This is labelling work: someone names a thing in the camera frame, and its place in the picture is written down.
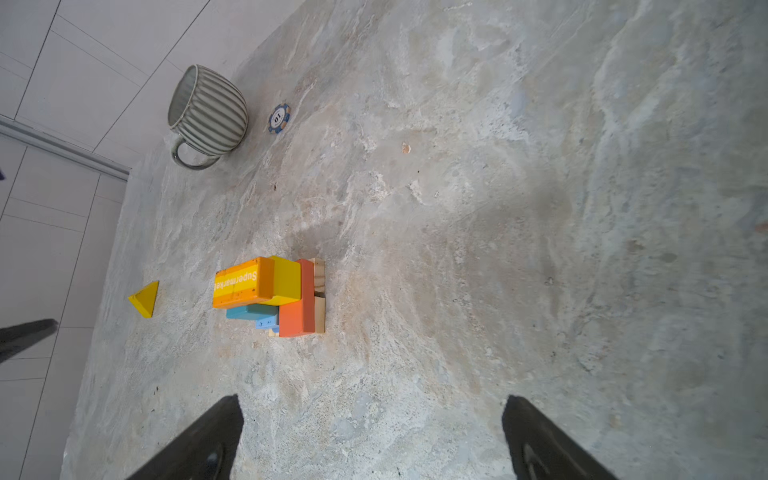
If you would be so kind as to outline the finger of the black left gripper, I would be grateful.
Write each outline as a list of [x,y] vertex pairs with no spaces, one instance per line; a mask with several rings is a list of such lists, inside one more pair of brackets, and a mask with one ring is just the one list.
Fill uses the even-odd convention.
[[0,363],[53,335],[59,323],[41,319],[0,329]]

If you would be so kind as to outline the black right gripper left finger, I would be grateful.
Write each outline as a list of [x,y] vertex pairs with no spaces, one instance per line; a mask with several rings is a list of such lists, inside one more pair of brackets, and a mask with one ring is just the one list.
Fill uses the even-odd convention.
[[238,396],[225,396],[129,479],[229,479],[243,425]]

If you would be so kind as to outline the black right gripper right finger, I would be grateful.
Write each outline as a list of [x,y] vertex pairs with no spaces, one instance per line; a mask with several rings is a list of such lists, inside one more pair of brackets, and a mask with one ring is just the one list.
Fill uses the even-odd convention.
[[502,428],[518,479],[617,479],[522,396],[508,397]]

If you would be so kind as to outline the yellow wedge block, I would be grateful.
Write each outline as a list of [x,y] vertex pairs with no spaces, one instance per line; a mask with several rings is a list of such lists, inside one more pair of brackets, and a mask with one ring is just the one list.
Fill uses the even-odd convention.
[[154,281],[128,297],[129,302],[143,318],[151,318],[156,304],[159,282]]

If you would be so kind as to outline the light blue rectangular block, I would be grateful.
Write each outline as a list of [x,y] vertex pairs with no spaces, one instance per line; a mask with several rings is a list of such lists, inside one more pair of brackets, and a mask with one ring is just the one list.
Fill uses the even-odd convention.
[[255,321],[255,327],[266,330],[269,336],[279,335],[279,315],[270,315]]

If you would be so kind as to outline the teal cube block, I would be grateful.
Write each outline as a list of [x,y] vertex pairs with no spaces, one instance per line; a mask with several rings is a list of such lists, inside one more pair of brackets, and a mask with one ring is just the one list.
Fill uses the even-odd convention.
[[227,319],[266,321],[276,318],[279,313],[278,306],[251,304],[226,310]]

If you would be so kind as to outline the orange-red rectangular block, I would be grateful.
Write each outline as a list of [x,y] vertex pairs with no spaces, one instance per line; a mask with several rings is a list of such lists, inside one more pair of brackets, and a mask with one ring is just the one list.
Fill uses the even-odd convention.
[[280,338],[292,338],[316,332],[314,264],[306,259],[300,259],[298,263],[301,266],[301,299],[279,307],[278,335]]

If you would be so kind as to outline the orange Supermarket block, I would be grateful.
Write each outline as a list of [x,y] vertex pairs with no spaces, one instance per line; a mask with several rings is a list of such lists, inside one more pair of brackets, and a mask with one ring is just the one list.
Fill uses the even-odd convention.
[[257,257],[221,270],[214,279],[212,306],[230,309],[264,303],[274,296],[275,262]]

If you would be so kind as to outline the yellow cube block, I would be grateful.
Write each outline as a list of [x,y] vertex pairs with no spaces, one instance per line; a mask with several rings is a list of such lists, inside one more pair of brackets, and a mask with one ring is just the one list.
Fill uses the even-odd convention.
[[273,296],[265,305],[281,306],[298,302],[302,298],[301,264],[278,256],[271,256],[273,269]]

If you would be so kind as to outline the plain wood grooved block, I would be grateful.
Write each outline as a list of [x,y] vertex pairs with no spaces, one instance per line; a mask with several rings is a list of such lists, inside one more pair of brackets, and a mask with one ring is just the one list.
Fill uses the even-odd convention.
[[326,291],[325,261],[320,258],[312,258],[311,263],[313,264],[314,273],[313,290],[314,293],[319,296],[320,294],[324,294]]

